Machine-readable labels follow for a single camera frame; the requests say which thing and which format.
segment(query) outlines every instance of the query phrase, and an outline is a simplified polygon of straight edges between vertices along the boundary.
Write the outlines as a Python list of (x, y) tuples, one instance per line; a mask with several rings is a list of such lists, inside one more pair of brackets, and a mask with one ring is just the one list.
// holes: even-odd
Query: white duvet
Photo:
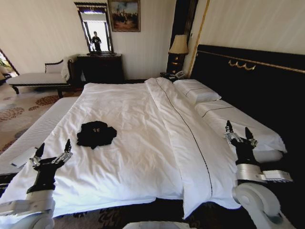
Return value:
[[(111, 145), (76, 145), (81, 125), (91, 121), (117, 130)], [(184, 217), (207, 201), (239, 207), (232, 198), (236, 156), (164, 78), (87, 84), (45, 140), (42, 157), (58, 156), (68, 138), (73, 156), (56, 172), (54, 217), (155, 198), (183, 198)], [(36, 175), (27, 163), (0, 203), (25, 199)]]

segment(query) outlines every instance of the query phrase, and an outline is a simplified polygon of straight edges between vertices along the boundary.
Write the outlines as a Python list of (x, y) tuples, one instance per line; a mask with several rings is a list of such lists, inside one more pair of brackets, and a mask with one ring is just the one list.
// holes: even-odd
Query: black clothing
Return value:
[(101, 51), (101, 45), (100, 45), (100, 38), (99, 37), (92, 37), (92, 43), (94, 43), (95, 50), (96, 51)]
[(94, 149), (97, 146), (111, 144), (116, 137), (116, 130), (106, 123), (95, 121), (81, 125), (81, 131), (77, 134), (77, 144), (79, 146), (90, 146)]

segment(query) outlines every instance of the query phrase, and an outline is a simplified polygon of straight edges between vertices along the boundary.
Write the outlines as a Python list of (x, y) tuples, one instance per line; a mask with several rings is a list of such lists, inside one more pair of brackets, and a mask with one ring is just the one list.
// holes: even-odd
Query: telephone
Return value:
[(185, 73), (183, 71), (179, 71), (175, 74), (178, 79), (182, 79), (185, 77)]

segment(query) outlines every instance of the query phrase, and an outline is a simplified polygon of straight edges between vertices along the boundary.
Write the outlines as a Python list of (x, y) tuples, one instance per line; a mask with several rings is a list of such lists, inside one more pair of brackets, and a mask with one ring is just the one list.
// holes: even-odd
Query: wooden cabinet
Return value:
[(78, 56), (81, 69), (88, 83), (123, 83), (122, 55), (103, 53)]

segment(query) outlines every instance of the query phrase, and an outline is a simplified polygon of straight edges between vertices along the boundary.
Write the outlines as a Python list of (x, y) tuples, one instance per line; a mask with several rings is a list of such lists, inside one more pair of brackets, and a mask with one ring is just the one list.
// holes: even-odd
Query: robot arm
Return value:
[(38, 171), (35, 183), (27, 191), (25, 200), (15, 200), (0, 205), (0, 215), (15, 215), (22, 219), (12, 228), (40, 229), (49, 226), (54, 227), (53, 211), (55, 201), (53, 191), (55, 189), (55, 173), (58, 168), (68, 161), (72, 154), (70, 140), (67, 141), (64, 153), (58, 157), (41, 159), (44, 143), (36, 151), (35, 156), (30, 158), (33, 168)]
[(280, 202), (273, 192), (266, 188), (267, 181), (292, 181), (289, 173), (280, 170), (261, 171), (255, 160), (253, 149), (257, 145), (253, 134), (246, 127), (246, 139), (233, 132), (230, 121), (227, 122), (228, 142), (236, 147), (238, 160), (238, 186), (233, 189), (233, 197), (249, 213), (258, 229), (292, 229), (288, 219), (281, 213)]

